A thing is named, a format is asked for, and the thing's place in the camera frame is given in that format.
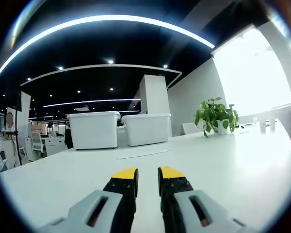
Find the white table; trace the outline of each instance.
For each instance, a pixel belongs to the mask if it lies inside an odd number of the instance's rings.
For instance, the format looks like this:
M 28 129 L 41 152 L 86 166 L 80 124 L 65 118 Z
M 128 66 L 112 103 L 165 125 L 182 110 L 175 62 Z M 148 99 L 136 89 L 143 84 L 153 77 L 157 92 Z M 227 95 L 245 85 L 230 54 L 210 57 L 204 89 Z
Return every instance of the white table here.
M 145 157 L 117 159 L 163 150 Z M 168 143 L 114 150 L 63 151 L 0 174 L 6 191 L 33 227 L 67 216 L 69 208 L 103 189 L 119 170 L 139 169 L 137 211 L 132 233 L 162 233 L 157 168 L 169 166 L 186 175 L 236 217 L 262 230 L 291 194 L 291 141 L 280 122 L 275 133 L 259 128 L 205 138 L 202 133 Z

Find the ceiling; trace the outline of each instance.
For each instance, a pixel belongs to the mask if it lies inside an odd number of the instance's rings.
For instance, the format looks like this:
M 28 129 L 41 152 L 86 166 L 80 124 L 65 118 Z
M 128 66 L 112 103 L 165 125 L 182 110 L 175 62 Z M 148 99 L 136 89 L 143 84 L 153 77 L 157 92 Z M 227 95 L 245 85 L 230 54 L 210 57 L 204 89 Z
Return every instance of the ceiling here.
M 265 14 L 256 5 L 233 2 L 216 14 L 204 27 L 194 30 L 193 23 L 186 19 L 201 2 L 187 0 L 46 0 L 27 19 L 16 38 L 12 50 L 4 50 L 3 41 L 8 38 L 8 29 L 26 5 L 10 2 L 14 8 L 3 12 L 0 17 L 0 65 L 28 39 L 73 19 L 106 14 L 135 15 L 158 19 L 174 25 L 181 25 L 191 32 L 220 45 L 234 33 L 254 23 L 256 26 L 267 21 Z M 201 15 L 194 16 L 196 21 Z M 142 65 L 168 69 L 159 70 L 136 67 L 96 67 L 62 71 L 28 82 L 20 89 L 32 96 L 30 117 L 53 116 L 48 119 L 62 119 L 66 114 L 85 104 L 70 104 L 44 108 L 45 105 L 110 99 L 133 99 L 139 83 L 145 74 L 162 75 L 168 85 L 178 73 L 185 77 L 210 58 L 211 49 L 204 44 L 155 25 L 127 21 L 91 22 L 50 34 L 26 48 L 0 75 L 0 110 L 8 105 L 3 95 L 7 88 L 25 83 L 28 78 L 57 71 L 59 67 L 71 68 L 88 65 L 115 64 Z M 140 104 L 129 108 L 131 101 L 87 103 L 92 112 L 140 110 Z

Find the storage box lid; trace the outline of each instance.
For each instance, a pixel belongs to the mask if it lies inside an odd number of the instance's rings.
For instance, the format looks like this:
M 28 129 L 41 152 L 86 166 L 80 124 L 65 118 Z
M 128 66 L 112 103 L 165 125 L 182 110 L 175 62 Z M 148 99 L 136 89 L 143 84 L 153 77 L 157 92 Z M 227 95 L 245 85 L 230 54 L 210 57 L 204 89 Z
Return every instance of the storage box lid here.
M 107 116 L 107 115 L 117 115 L 117 119 L 121 118 L 119 112 L 116 111 L 109 111 L 109 112 L 96 112 L 96 113 L 75 113 L 67 115 L 67 118 L 74 118 L 74 117 L 95 117 L 95 116 Z
M 149 117 L 171 117 L 170 113 L 157 113 L 157 114 L 138 114 L 138 115 L 127 115 L 123 116 L 122 120 L 132 118 L 149 118 Z

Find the white plastic storage box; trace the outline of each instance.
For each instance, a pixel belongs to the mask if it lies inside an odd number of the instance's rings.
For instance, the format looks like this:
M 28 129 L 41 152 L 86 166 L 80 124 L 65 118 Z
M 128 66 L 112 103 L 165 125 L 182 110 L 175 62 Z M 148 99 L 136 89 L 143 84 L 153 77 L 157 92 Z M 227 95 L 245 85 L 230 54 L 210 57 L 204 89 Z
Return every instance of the white plastic storage box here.
M 67 116 L 73 147 L 100 149 L 117 147 L 116 126 L 119 112 L 79 113 Z
M 140 114 L 122 117 L 129 146 L 167 142 L 170 114 Z

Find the white column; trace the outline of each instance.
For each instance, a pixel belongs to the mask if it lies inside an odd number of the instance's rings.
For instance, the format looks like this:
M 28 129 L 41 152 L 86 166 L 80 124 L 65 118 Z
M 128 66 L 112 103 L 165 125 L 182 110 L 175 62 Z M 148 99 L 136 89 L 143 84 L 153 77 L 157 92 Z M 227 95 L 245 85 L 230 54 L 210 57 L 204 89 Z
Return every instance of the white column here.
M 147 112 L 148 114 L 170 113 L 164 76 L 144 75 L 140 82 L 139 90 L 142 112 Z

